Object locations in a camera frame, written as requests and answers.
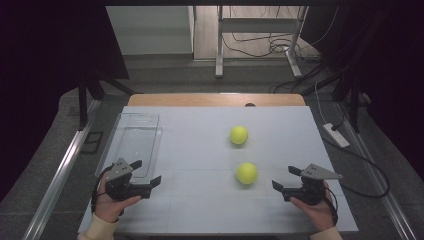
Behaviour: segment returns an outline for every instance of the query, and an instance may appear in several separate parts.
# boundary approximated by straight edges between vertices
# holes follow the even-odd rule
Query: tennis ball
[[[235,126],[230,132],[231,142],[234,144],[243,144],[247,140],[247,129],[243,126]]]
[[[252,184],[258,177],[258,170],[253,163],[245,162],[237,168],[237,179],[243,184]]]

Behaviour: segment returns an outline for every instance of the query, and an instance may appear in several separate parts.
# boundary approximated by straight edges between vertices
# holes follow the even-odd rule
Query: transparent box
[[[97,167],[96,176],[119,158],[123,158],[128,164],[142,160],[142,166],[132,172],[131,182],[150,183],[161,134],[158,114],[119,114]]]

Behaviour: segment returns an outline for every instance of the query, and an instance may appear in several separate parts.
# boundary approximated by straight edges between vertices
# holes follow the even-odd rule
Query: hand
[[[106,172],[103,175],[103,178],[100,182],[100,187],[97,190],[97,202],[96,202],[96,211],[95,214],[97,217],[103,221],[114,223],[118,220],[119,214],[124,210],[124,208],[134,205],[141,200],[141,196],[135,196],[128,198],[127,200],[117,202],[113,200],[109,195],[106,194],[106,176],[109,172]]]
[[[327,182],[324,181],[324,186],[328,188]],[[326,197],[332,203],[330,192],[328,190],[326,192]],[[334,227],[333,216],[331,214],[330,207],[324,202],[321,201],[315,206],[309,206],[308,204],[300,201],[295,197],[290,198],[290,202],[292,202],[297,208],[302,210],[310,219],[312,224],[318,229],[318,231],[322,232],[329,228]]]

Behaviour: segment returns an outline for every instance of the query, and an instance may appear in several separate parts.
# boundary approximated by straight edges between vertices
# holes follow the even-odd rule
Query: wall
[[[123,55],[193,52],[193,7],[107,7]]]

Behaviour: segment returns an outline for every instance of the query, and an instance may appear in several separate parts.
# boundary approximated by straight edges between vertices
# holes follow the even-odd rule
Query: white table surface
[[[117,233],[137,235],[287,234],[315,231],[309,219],[272,188],[300,187],[288,172],[314,163],[334,171],[312,113],[296,107],[125,107],[123,113],[160,115],[162,134],[150,199],[125,210]],[[243,125],[242,146],[229,140]],[[252,162],[258,179],[243,185],[237,166]],[[104,167],[112,162],[105,162]],[[339,231],[358,231],[337,180],[327,180],[339,204]],[[88,204],[79,231],[91,221]]]

